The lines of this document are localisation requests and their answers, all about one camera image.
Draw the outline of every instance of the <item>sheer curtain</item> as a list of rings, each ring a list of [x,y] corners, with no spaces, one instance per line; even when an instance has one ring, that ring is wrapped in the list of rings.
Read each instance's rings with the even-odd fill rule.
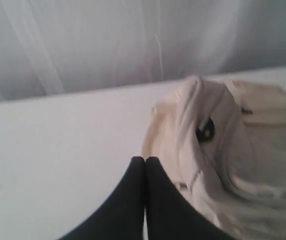
[[[0,0],[0,101],[279,65],[283,0]]]

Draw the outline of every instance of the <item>white curtain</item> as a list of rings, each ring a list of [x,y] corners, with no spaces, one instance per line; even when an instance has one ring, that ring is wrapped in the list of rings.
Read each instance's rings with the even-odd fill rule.
[[[0,0],[0,101],[279,65],[283,0]]]

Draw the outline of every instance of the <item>beige cloth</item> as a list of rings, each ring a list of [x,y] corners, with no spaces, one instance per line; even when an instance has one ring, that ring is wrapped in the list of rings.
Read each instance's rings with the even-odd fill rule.
[[[199,143],[195,128],[208,117],[215,136]],[[280,87],[187,78],[153,107],[143,156],[157,156],[175,185],[187,185],[178,188],[184,198],[230,235],[286,239],[286,93]]]

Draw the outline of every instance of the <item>white surface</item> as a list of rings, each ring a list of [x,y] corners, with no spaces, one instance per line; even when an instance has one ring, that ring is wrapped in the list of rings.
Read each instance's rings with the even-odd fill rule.
[[[286,68],[215,76],[286,84]],[[91,215],[140,155],[179,81],[0,104],[0,239],[52,240]]]

